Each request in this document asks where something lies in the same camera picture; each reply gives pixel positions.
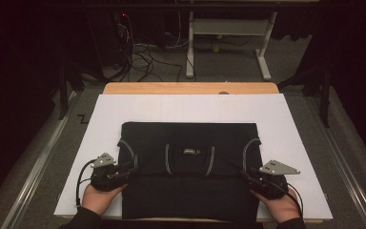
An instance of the wooden edge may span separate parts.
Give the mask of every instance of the wooden edge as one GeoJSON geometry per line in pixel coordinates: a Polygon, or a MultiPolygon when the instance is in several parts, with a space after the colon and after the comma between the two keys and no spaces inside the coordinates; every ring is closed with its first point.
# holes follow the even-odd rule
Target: wooden edge
{"type": "Polygon", "coordinates": [[[278,94],[271,82],[139,82],[109,83],[103,94],[278,94]]]}

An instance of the sleeve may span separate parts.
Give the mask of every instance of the sleeve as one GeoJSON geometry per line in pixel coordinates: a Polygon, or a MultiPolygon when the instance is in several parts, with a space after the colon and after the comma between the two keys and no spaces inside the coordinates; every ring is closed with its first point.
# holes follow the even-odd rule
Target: sleeve
{"type": "Polygon", "coordinates": [[[102,218],[95,212],[79,207],[73,219],[59,227],[59,229],[96,229],[99,228],[102,218]]]}
{"type": "Polygon", "coordinates": [[[306,229],[304,220],[301,218],[290,219],[278,224],[275,229],[306,229]]]}

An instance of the metal bracket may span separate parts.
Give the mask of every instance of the metal bracket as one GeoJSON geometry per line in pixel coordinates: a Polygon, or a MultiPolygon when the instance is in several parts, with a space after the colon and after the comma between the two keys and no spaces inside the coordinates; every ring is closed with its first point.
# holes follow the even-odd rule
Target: metal bracket
{"type": "Polygon", "coordinates": [[[91,167],[94,169],[114,163],[115,159],[112,158],[112,156],[110,156],[108,153],[104,153],[103,155],[97,157],[97,160],[93,164],[91,164],[91,167]]]}
{"type": "Polygon", "coordinates": [[[276,160],[270,160],[263,167],[260,167],[259,171],[269,175],[298,175],[301,173],[299,170],[276,160]]]}

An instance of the white table surface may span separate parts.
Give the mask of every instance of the white table surface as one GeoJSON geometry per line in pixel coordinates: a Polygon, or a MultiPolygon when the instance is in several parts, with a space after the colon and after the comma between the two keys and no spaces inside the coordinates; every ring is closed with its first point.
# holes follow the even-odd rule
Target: white table surface
{"type": "MultiPolygon", "coordinates": [[[[263,164],[275,159],[301,171],[286,178],[302,196],[305,220],[333,218],[283,94],[99,95],[55,215],[76,214],[75,189],[83,165],[103,153],[118,158],[121,125],[128,121],[256,123],[263,164]]],[[[91,174],[88,167],[82,179],[91,174]]],[[[88,183],[81,184],[80,197],[88,183]]],[[[118,195],[103,217],[121,219],[121,200],[122,195],[118,195]]],[[[263,203],[259,204],[257,219],[272,219],[263,203]]]]}

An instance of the hand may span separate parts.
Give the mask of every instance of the hand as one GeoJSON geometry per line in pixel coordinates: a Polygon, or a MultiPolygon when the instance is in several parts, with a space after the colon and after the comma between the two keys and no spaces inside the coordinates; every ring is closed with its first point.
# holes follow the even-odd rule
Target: hand
{"type": "MultiPolygon", "coordinates": [[[[258,199],[260,199],[266,205],[270,215],[278,223],[290,219],[300,218],[296,203],[287,195],[284,195],[284,197],[280,199],[268,200],[263,196],[261,196],[260,194],[254,192],[253,190],[251,190],[251,193],[253,193],[258,199]]],[[[296,199],[296,194],[293,189],[289,188],[289,193],[296,199]]]]}
{"type": "Polygon", "coordinates": [[[89,184],[83,194],[82,207],[101,216],[109,208],[115,196],[117,196],[126,186],[127,185],[124,185],[109,192],[101,192],[89,184]]]}

